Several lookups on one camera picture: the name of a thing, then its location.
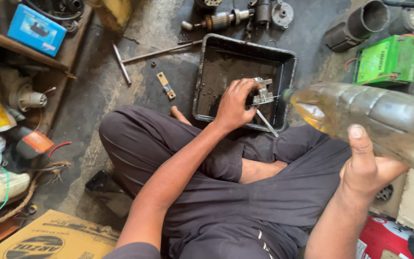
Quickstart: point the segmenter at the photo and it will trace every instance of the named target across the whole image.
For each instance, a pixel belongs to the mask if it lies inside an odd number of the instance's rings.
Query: oil bottle
[[[414,96],[361,85],[322,82],[282,95],[307,123],[348,142],[347,128],[365,127],[374,153],[414,169]]]

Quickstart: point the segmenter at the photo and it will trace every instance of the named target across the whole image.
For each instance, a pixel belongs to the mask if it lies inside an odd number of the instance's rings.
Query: battery
[[[413,81],[414,37],[394,35],[357,51],[353,84],[387,87]]]

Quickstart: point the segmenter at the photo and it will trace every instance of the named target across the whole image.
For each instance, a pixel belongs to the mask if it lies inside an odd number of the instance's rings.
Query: grey pants
[[[100,124],[100,138],[118,178],[137,194],[167,159],[201,129],[139,106],[121,106]],[[339,171],[351,156],[349,145],[306,125],[279,134],[257,133],[223,139],[204,160],[167,212],[164,234],[181,237],[199,222],[244,214],[295,227],[313,226],[339,184]],[[288,163],[279,174],[237,183],[242,158]]]

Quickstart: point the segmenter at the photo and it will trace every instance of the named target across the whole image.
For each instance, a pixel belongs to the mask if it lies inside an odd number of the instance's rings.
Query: bare foot
[[[282,161],[264,163],[242,158],[242,175],[239,183],[251,183],[277,175],[288,164]]]
[[[170,117],[172,117],[172,118],[175,118],[175,119],[177,119],[177,120],[179,120],[179,121],[181,121],[181,122],[184,122],[184,123],[186,123],[186,124],[188,124],[188,125],[191,125],[192,126],[192,124],[191,124],[191,122],[189,122],[184,116],[183,116],[183,114],[177,109],[177,107],[176,106],[172,106],[171,108],[170,108],[170,114],[169,114],[169,116]]]

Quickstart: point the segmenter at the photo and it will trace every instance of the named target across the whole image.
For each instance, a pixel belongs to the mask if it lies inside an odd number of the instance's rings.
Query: metal tray
[[[268,89],[272,90],[274,96],[280,95],[284,89],[292,88],[297,62],[296,53],[293,51],[207,34],[202,42],[193,103],[194,117],[201,121],[213,121],[216,116],[214,107],[218,106],[226,87],[236,79],[273,79],[273,85]],[[260,66],[258,71],[253,67],[254,63]],[[278,133],[288,127],[286,106],[282,98],[277,98],[273,103],[260,108]],[[248,123],[244,127],[269,132],[266,126],[258,123]]]

